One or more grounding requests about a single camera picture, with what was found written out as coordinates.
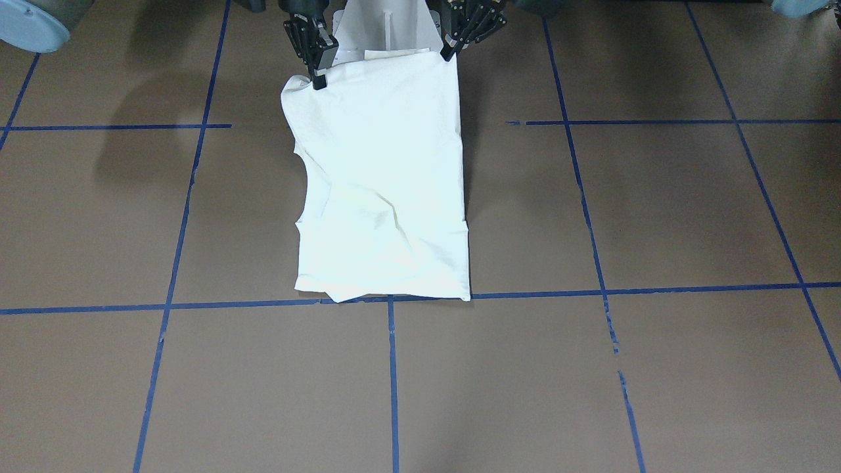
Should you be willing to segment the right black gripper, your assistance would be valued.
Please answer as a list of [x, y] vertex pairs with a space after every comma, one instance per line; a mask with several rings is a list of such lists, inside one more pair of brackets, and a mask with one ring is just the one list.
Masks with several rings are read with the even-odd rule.
[[283, 23], [286, 35], [298, 58], [310, 66], [316, 91], [327, 87], [327, 70], [338, 51], [338, 40], [328, 31], [325, 19], [329, 5], [329, 1], [279, 1], [279, 8], [289, 15]]

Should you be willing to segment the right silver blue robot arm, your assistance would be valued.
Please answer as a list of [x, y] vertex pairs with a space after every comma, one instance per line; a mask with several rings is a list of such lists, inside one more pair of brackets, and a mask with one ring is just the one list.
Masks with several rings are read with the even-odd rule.
[[[59, 50], [93, 8], [93, 1], [3, 1], [2, 40], [21, 50], [47, 53]], [[210, 1], [139, 1], [141, 11], [130, 33], [125, 61], [133, 70], [162, 71], [187, 50], [187, 40]], [[328, 31], [328, 1], [279, 1], [288, 13], [283, 23], [292, 48], [307, 67], [316, 89], [327, 79], [319, 71], [332, 66], [339, 42]]]

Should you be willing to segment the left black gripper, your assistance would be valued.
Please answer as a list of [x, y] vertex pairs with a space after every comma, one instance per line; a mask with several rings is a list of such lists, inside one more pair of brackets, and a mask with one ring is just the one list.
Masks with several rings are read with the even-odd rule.
[[505, 27], [506, 6], [507, 1], [442, 1], [440, 55], [445, 62], [451, 62], [465, 45], [484, 41]]

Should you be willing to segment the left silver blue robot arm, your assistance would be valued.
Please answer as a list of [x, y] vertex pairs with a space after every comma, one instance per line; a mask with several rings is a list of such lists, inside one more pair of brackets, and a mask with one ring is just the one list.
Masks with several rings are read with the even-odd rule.
[[[832, 4], [839, 19], [838, 1], [767, 1], [770, 9], [787, 18], [801, 18]], [[478, 44], [507, 26], [509, 4], [542, 18], [553, 17], [564, 1], [442, 1], [442, 58], [449, 62], [471, 44]]]

